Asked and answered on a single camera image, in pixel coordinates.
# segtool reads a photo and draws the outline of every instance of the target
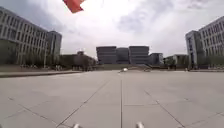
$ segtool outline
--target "sky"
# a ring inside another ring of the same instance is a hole
[[[92,57],[96,46],[186,54],[185,34],[224,16],[223,0],[86,0],[75,14],[62,0],[1,0],[0,6],[61,33],[62,54],[83,50]]]

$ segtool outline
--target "building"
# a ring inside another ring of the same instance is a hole
[[[59,61],[61,51],[62,35],[56,31],[50,31],[47,34],[47,55],[52,56],[53,61]]]
[[[148,46],[130,46],[129,57],[131,64],[147,64],[149,55]]]
[[[148,64],[153,66],[163,65],[163,53],[152,53],[149,55]]]
[[[212,57],[224,56],[224,17],[186,34],[190,66],[198,67]]]
[[[128,48],[117,48],[117,63],[118,64],[129,64],[129,49]]]
[[[187,68],[189,59],[188,55],[185,54],[175,54],[173,55],[174,65],[176,65],[177,68]]]
[[[96,51],[99,64],[116,64],[116,49],[116,46],[97,47]]]
[[[54,49],[53,53],[58,55],[61,36],[56,37],[55,48],[52,48],[52,44],[48,45],[47,42],[48,35],[47,30],[0,7],[0,50],[8,49],[4,53],[1,50],[1,55],[5,55],[0,57],[1,64],[7,64],[7,58],[11,56],[15,56],[13,64],[26,64],[28,61],[35,63],[36,60],[44,61],[47,54],[52,52],[51,49]]]
[[[96,65],[96,60],[90,56],[84,54],[84,52],[78,52],[77,54],[64,54],[60,55],[60,64],[64,68],[77,68],[77,70],[84,67],[93,67]]]
[[[185,69],[188,68],[189,58],[185,54],[175,54],[164,58],[164,65],[170,68]]]
[[[187,42],[189,67],[198,67],[200,59],[204,56],[201,34],[198,31],[191,31],[186,34],[185,38]]]

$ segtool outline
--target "paved ground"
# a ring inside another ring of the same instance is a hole
[[[222,73],[89,72],[0,79],[3,128],[223,128]]]

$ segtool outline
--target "red kite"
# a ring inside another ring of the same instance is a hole
[[[80,4],[84,0],[63,0],[67,7],[70,9],[72,13],[76,13],[82,11],[83,9],[80,7]]]

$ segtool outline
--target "office building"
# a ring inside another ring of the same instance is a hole
[[[47,34],[47,55],[52,56],[53,61],[59,61],[62,35],[56,31]]]
[[[97,57],[99,64],[116,64],[117,63],[117,54],[116,46],[103,46],[97,47]]]
[[[198,31],[191,31],[186,34],[185,38],[187,42],[189,67],[198,67],[200,59],[204,56],[201,34]]]
[[[117,63],[118,64],[129,64],[129,49],[128,48],[117,48]]]
[[[223,56],[224,17],[186,34],[190,66],[198,67],[205,58]]]
[[[52,40],[48,44],[48,35],[54,34],[56,35],[55,43]],[[58,56],[61,36],[58,36],[56,32],[49,34],[47,30],[0,7],[0,43],[1,64],[7,64],[11,56],[15,59],[14,63],[10,64],[26,64],[27,60],[32,63],[37,59],[44,61],[50,53]]]
[[[129,57],[131,64],[147,64],[149,55],[148,46],[130,46]]]
[[[163,65],[163,53],[152,53],[149,55],[148,64],[153,66]]]

